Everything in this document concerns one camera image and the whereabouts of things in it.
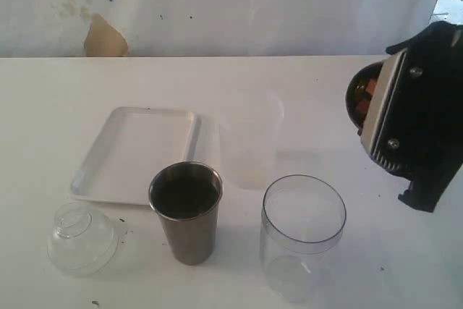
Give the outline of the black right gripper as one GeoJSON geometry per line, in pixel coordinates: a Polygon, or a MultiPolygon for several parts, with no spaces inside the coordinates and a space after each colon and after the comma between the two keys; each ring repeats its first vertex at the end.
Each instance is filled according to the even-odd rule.
{"type": "Polygon", "coordinates": [[[398,140],[410,182],[398,199],[432,213],[462,165],[462,26],[432,22],[386,53],[405,48],[383,139],[398,140]]]}

